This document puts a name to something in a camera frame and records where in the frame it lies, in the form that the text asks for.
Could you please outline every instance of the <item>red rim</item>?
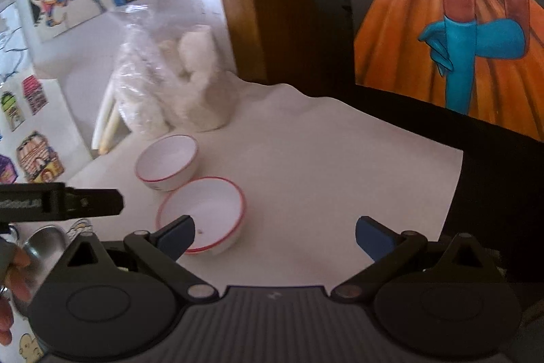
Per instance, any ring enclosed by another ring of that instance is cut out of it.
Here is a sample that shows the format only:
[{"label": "red rim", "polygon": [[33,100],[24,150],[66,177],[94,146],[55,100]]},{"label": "red rim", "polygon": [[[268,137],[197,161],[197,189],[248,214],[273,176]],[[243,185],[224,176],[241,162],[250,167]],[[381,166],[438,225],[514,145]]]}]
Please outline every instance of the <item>red rim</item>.
[{"label": "red rim", "polygon": [[[138,163],[140,162],[140,159],[142,158],[142,156],[150,149],[153,147],[153,145],[155,144],[158,144],[159,142],[162,142],[163,140],[166,140],[167,138],[171,138],[171,137],[188,137],[188,138],[192,138],[192,140],[194,141],[195,143],[195,146],[197,147],[197,150],[195,151],[195,153],[192,155],[191,159],[189,160],[189,162],[187,162],[187,165],[185,165],[183,168],[181,168],[180,170],[177,170],[175,173],[167,176],[167,177],[163,177],[163,178],[160,178],[160,179],[154,179],[154,180],[148,180],[148,179],[144,179],[142,176],[140,176],[140,174],[138,174]],[[156,142],[153,142],[151,145],[149,145],[147,148],[145,148],[142,152],[142,154],[140,154],[138,156],[138,159],[136,160],[136,164],[134,166],[134,174],[136,175],[136,177],[138,177],[142,182],[146,182],[146,183],[157,183],[157,182],[162,182],[162,181],[165,181],[165,180],[168,180],[170,178],[172,178],[173,176],[175,176],[176,174],[179,174],[181,173],[183,170],[185,170],[186,168],[188,168],[191,163],[195,160],[195,158],[197,157],[199,153],[199,143],[197,142],[197,140],[192,137],[192,136],[188,136],[187,134],[173,134],[172,136],[167,136],[167,137],[164,137],[160,140],[157,140]]]},{"label": "red rim", "polygon": [[163,210],[164,210],[164,206],[167,204],[168,200],[170,200],[170,198],[175,194],[177,193],[180,189],[182,189],[184,186],[187,186],[189,184],[191,184],[192,182],[198,182],[198,181],[201,181],[201,180],[205,180],[205,179],[218,179],[218,180],[222,180],[224,182],[228,182],[230,183],[231,185],[233,185],[236,190],[238,191],[238,194],[240,195],[240,203],[241,203],[241,210],[240,210],[240,216],[238,217],[238,221],[236,222],[235,226],[224,236],[222,237],[221,239],[219,239],[217,242],[211,244],[211,245],[208,245],[208,246],[204,246],[203,248],[194,248],[194,249],[187,249],[186,253],[188,254],[194,254],[194,253],[197,253],[197,252],[204,252],[204,251],[207,251],[211,248],[215,248],[217,245],[223,243],[225,240],[227,240],[230,236],[232,236],[232,234],[234,234],[236,232],[236,230],[238,230],[238,228],[240,227],[241,223],[243,222],[244,218],[245,218],[245,209],[246,209],[246,201],[245,201],[245,195],[244,195],[244,192],[241,190],[241,188],[236,185],[234,182],[226,179],[225,177],[217,177],[217,176],[206,176],[206,177],[200,177],[198,179],[193,179],[191,180],[190,182],[187,182],[186,184],[180,186],[178,189],[172,191],[168,196],[167,198],[164,199],[164,201],[162,202],[162,204],[160,205],[159,207],[159,211],[157,211],[157,218],[155,219],[155,227],[158,230],[160,230],[160,218],[161,218],[161,215],[163,213]]}]

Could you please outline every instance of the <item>plastic bag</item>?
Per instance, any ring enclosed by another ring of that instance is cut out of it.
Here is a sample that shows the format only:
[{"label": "plastic bag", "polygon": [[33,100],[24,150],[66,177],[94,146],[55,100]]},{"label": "plastic bag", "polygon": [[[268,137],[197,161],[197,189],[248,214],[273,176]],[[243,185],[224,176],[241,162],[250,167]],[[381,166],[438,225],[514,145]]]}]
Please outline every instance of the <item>plastic bag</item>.
[{"label": "plastic bag", "polygon": [[146,138],[169,131],[203,132],[227,124],[235,91],[220,66],[211,28],[166,26],[131,6],[113,73],[115,97],[129,129]]}]

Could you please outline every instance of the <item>metal bowl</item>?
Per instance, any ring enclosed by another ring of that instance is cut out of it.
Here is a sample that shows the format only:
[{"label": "metal bowl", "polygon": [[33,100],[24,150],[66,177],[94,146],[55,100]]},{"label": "metal bowl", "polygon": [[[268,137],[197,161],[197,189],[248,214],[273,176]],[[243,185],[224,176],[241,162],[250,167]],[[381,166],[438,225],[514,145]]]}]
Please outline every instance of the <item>metal bowl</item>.
[{"label": "metal bowl", "polygon": [[[31,264],[23,269],[31,300],[68,248],[69,243],[66,233],[55,225],[40,228],[24,243],[23,250],[31,259]],[[27,317],[30,301],[25,302],[14,296],[13,302],[19,313]]]}]

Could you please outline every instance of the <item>blue hand drawing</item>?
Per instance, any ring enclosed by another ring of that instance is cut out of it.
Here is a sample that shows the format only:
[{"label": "blue hand drawing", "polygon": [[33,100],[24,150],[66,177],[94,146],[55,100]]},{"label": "blue hand drawing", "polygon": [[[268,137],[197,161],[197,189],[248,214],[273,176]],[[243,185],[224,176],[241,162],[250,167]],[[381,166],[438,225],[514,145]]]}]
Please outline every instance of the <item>blue hand drawing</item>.
[{"label": "blue hand drawing", "polygon": [[431,47],[430,56],[440,76],[445,77],[445,106],[468,114],[474,84],[476,56],[518,59],[525,51],[525,37],[512,19],[497,19],[478,25],[444,20],[429,24],[418,37]]}]

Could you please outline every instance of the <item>white tablecloth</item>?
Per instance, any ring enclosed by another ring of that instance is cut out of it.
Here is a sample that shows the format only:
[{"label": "white tablecloth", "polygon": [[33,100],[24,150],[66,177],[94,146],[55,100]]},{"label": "white tablecloth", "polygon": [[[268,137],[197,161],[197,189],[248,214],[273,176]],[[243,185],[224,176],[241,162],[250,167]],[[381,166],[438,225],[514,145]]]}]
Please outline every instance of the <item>white tablecloth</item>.
[{"label": "white tablecloth", "polygon": [[[230,250],[182,257],[184,267],[220,291],[230,284],[323,284],[330,291],[372,262],[355,243],[361,215],[437,239],[459,179],[460,151],[288,85],[234,83],[240,102],[232,122],[193,136],[201,149],[198,175],[223,176],[244,190],[246,226]],[[133,173],[148,144],[131,135],[70,181],[124,195],[120,216],[93,221],[104,241],[155,229],[165,194]]]}]

